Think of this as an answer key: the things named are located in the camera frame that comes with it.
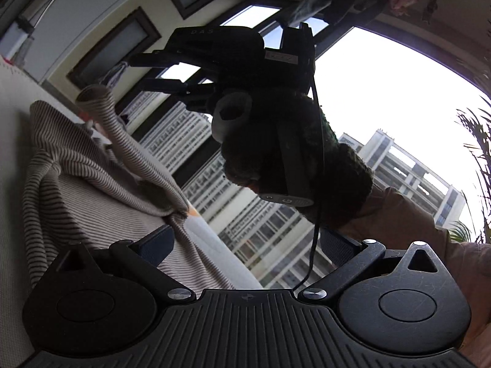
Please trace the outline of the right hand brown knit glove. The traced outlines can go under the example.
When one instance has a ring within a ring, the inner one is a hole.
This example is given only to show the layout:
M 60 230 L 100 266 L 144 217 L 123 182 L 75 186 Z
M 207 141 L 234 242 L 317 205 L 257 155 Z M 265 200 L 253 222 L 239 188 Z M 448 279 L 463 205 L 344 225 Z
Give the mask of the right hand brown knit glove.
M 370 168 L 338 141 L 308 96 L 284 100 L 239 122 L 213 116 L 212 135 L 221 145 L 230 182 L 267 202 L 292 207 L 320 227 L 344 226 L 371 193 Z

